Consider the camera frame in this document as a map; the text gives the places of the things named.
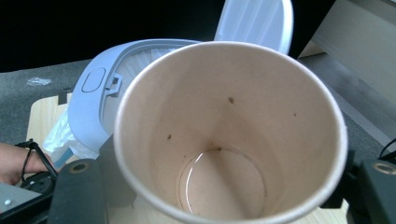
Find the paper cup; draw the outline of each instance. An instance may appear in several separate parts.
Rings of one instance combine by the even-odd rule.
[[[337,103],[308,69],[264,47],[205,42],[144,69],[114,142],[137,194],[188,223],[283,223],[321,205],[347,157]]]

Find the clear liquid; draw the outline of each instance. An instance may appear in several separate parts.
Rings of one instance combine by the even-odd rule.
[[[180,206],[203,217],[255,218],[264,208],[262,175],[249,158],[233,150],[208,150],[192,159],[178,190]]]

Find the gray carpet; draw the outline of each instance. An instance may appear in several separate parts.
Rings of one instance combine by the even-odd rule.
[[[304,58],[301,62],[308,66],[310,57]],[[0,142],[16,144],[24,141],[32,103],[44,97],[57,95],[64,89],[73,90],[89,61],[0,73],[0,126],[2,127]],[[51,80],[51,83],[29,86],[27,81],[31,77],[47,78]],[[344,116],[348,127],[349,148],[357,150],[355,161],[375,159],[382,145],[349,115],[344,113]]]

